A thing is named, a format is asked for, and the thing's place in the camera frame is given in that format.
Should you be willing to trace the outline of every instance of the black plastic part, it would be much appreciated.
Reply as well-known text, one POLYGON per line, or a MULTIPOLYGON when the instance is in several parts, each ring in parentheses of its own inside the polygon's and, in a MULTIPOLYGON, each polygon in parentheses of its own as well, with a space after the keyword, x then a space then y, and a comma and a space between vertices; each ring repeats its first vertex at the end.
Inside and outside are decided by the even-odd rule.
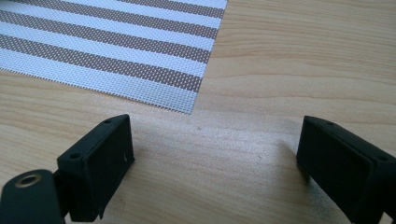
POLYGON ((396 159, 325 119, 304 117, 297 164, 353 223, 396 219, 396 159))
POLYGON ((97 125, 58 158, 59 170, 31 171, 8 181, 0 202, 0 223, 93 222, 134 161, 128 115, 97 125))
POLYGON ((58 158, 59 173, 71 187, 73 221, 93 222, 105 208, 134 161, 128 115, 107 119, 58 158))
POLYGON ((9 180, 1 196, 0 223, 64 223, 52 173, 35 170, 9 180))

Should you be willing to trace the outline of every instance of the hole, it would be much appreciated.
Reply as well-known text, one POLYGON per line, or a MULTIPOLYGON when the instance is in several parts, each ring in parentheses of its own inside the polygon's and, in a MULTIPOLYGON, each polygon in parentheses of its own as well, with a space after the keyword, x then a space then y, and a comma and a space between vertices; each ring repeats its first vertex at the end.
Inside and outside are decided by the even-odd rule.
POLYGON ((379 156, 378 159, 381 160, 381 161, 387 161, 388 160, 388 158, 386 158, 384 156, 379 156))
POLYGON ((72 155, 70 155, 70 159, 72 160, 76 160, 81 156, 81 154, 79 153, 73 153, 72 155))
POLYGON ((18 182, 15 184, 15 187, 19 189, 27 188, 40 181, 40 179, 41 179, 41 175, 39 174, 27 175, 21 178, 20 180, 18 180, 18 182))

